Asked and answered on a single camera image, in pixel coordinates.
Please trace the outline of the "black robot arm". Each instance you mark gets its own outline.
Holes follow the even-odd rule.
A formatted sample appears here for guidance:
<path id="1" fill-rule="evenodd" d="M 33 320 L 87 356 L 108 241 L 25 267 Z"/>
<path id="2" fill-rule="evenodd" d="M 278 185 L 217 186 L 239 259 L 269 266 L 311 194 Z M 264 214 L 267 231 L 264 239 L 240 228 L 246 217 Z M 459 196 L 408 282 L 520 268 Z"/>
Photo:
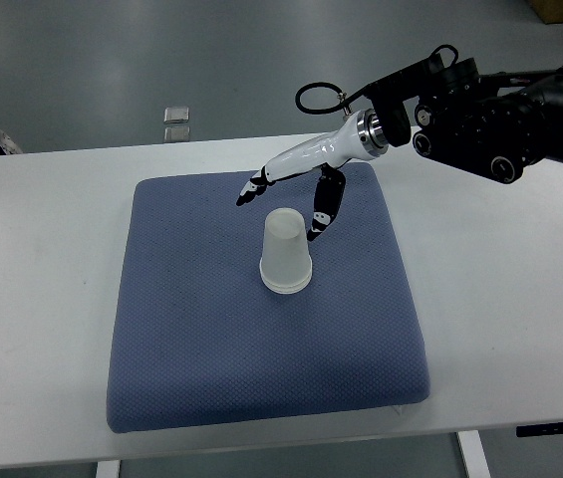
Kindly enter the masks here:
<path id="1" fill-rule="evenodd" d="M 241 190 L 243 205 L 273 184 L 320 170 L 308 240 L 336 219 L 351 159 L 373 160 L 411 144 L 424 158 L 502 184 L 549 158 L 563 162 L 563 66 L 554 70 L 482 75 L 473 59 L 446 65 L 439 50 L 347 96 L 331 83 L 342 111 L 336 131 L 270 159 Z"/>

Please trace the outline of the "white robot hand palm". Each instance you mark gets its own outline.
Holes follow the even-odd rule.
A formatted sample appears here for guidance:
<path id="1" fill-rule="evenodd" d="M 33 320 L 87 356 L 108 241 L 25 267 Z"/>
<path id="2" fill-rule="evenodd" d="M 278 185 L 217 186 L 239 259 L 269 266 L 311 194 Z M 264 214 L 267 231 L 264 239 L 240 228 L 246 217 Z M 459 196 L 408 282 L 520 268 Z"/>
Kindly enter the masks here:
<path id="1" fill-rule="evenodd" d="M 389 143 L 373 110 L 352 114 L 336 131 L 306 140 L 270 159 L 263 178 L 276 182 L 323 164 L 338 169 L 350 159 L 370 161 L 385 154 Z"/>

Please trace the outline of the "black white thumb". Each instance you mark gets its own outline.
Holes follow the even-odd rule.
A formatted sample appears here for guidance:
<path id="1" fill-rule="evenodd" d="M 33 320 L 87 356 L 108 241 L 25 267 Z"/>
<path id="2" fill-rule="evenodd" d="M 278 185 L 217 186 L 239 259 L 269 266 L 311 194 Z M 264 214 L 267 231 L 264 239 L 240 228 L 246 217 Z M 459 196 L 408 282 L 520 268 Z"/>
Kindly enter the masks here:
<path id="1" fill-rule="evenodd" d="M 314 195 L 313 216 L 307 240 L 314 241 L 336 219 L 342 203 L 346 177 L 331 166 L 322 166 Z"/>

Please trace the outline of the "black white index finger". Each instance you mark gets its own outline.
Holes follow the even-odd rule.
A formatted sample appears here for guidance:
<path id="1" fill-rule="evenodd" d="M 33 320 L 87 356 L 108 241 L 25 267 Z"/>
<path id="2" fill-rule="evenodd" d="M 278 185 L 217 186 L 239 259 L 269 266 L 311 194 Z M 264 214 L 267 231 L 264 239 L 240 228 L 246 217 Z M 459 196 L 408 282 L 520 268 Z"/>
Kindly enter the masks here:
<path id="1" fill-rule="evenodd" d="M 243 186 L 236 200 L 236 205 L 242 206 L 251 202 L 257 196 L 263 194 L 267 187 L 272 184 L 273 182 L 270 182 L 268 179 L 266 169 L 261 168 L 259 171 L 254 173 Z"/>

